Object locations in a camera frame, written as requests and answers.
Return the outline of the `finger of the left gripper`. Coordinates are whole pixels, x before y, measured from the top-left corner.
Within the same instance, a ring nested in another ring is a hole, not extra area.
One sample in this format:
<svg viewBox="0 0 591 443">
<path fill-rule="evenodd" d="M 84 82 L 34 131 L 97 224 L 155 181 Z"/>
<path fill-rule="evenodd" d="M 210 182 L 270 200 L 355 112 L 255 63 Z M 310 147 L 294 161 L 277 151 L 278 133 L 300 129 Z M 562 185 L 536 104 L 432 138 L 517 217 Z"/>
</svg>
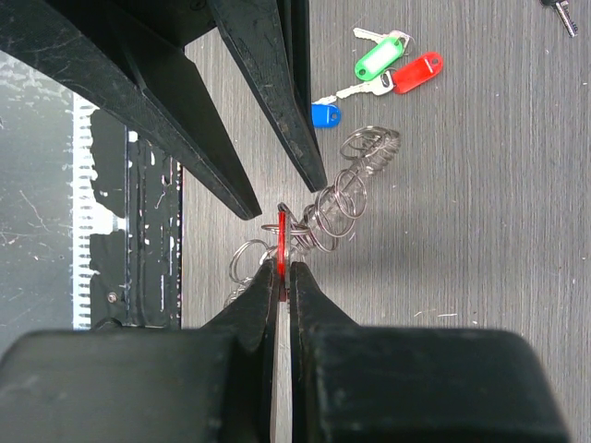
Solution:
<svg viewBox="0 0 591 443">
<path fill-rule="evenodd" d="M 164 150 L 242 220 L 259 203 L 186 44 L 204 1 L 4 1 L 1 49 Z"/>
<path fill-rule="evenodd" d="M 217 0 L 218 31 L 312 193 L 327 185 L 311 116 L 309 1 Z"/>
</svg>

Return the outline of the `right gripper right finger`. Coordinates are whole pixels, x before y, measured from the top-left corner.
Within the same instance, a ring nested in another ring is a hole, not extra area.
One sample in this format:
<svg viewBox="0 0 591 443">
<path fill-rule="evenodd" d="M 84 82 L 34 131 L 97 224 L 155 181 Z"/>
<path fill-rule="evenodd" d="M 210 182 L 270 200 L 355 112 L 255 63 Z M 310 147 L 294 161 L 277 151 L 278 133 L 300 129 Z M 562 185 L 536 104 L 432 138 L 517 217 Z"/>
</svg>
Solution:
<svg viewBox="0 0 591 443">
<path fill-rule="evenodd" d="M 537 354 L 501 329 L 361 326 L 290 269 L 295 442 L 567 442 Z"/>
</svg>

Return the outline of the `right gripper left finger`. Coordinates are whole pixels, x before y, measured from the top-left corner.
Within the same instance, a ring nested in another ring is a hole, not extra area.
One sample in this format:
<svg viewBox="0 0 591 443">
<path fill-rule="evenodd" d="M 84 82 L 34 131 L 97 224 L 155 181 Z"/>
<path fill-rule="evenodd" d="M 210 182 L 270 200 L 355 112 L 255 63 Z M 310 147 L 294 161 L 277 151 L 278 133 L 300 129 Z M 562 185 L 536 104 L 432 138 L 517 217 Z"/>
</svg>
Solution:
<svg viewBox="0 0 591 443">
<path fill-rule="evenodd" d="M 5 442 L 268 442 L 277 273 L 198 329 L 37 331 L 1 360 Z"/>
</svg>

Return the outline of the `large metal keyring strip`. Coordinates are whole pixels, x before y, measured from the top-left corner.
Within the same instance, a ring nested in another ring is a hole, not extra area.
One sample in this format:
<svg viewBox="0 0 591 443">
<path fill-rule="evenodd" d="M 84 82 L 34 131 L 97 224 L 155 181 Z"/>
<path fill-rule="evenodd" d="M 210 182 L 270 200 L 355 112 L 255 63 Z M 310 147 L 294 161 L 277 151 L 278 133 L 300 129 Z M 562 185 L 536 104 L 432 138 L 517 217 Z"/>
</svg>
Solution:
<svg viewBox="0 0 591 443">
<path fill-rule="evenodd" d="M 290 222 L 290 264 L 305 260 L 313 251 L 330 254 L 343 238 L 351 235 L 356 221 L 368 208 L 369 181 L 393 161 L 401 148 L 401 141 L 399 131 L 382 126 L 366 126 L 354 131 L 339 148 L 339 154 L 348 161 L 348 166 L 316 194 L 302 214 L 295 215 L 284 203 Z M 235 289 L 227 296 L 225 305 L 232 304 L 253 281 L 251 276 L 238 275 L 239 260 L 249 248 L 259 245 L 264 249 L 259 263 L 277 260 L 278 222 L 263 224 L 260 229 L 275 235 L 276 241 L 271 244 L 251 239 L 234 252 L 228 276 Z"/>
</svg>

